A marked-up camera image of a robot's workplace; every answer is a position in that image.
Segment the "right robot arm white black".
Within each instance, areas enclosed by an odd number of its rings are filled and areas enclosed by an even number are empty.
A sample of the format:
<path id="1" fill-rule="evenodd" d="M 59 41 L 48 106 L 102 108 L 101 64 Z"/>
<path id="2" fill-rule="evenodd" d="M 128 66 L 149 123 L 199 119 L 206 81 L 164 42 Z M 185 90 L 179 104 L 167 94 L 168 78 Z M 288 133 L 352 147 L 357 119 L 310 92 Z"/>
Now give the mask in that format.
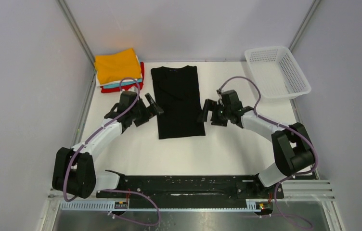
<path id="1" fill-rule="evenodd" d="M 232 123 L 250 130 L 272 143 L 274 162 L 255 175 L 248 183 L 249 190 L 259 198 L 272 192 L 272 186 L 300 173 L 316 163 L 316 156 L 306 128 L 301 123 L 279 124 L 255 112 L 250 106 L 243 106 L 234 90 L 220 93 L 220 99 L 206 99 L 198 116 L 198 122 L 206 122 L 211 112 L 211 124 L 227 126 Z"/>

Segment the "black t shirt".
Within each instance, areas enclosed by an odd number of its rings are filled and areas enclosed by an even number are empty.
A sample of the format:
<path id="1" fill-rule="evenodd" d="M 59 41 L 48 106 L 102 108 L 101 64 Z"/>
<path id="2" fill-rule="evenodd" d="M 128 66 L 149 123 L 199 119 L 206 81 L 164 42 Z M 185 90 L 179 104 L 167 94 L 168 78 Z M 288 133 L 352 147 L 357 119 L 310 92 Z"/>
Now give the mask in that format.
<path id="1" fill-rule="evenodd" d="M 160 140 L 205 136 L 205 127 L 198 122 L 202 112 L 196 66 L 151 69 L 156 103 L 164 111 L 157 117 Z"/>

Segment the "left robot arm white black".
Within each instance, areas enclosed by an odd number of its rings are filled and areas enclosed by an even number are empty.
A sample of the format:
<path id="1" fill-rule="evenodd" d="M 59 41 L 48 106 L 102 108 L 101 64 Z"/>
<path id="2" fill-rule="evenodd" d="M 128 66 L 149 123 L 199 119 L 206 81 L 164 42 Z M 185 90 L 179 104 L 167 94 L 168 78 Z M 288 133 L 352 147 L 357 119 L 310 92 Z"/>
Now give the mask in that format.
<path id="1" fill-rule="evenodd" d="M 104 116 L 102 124 L 85 141 L 70 148 L 62 147 L 56 153 L 52 188 L 61 191 L 67 202 L 68 194 L 74 198 L 88 198 L 93 192 L 108 190 L 115 198 L 126 193 L 126 185 L 120 181 L 122 174 L 105 171 L 97 173 L 95 160 L 117 137 L 131 125 L 140 126 L 154 116 L 163 114 L 163 109 L 146 94 L 145 105 L 139 93 L 124 91 L 119 102 Z"/>

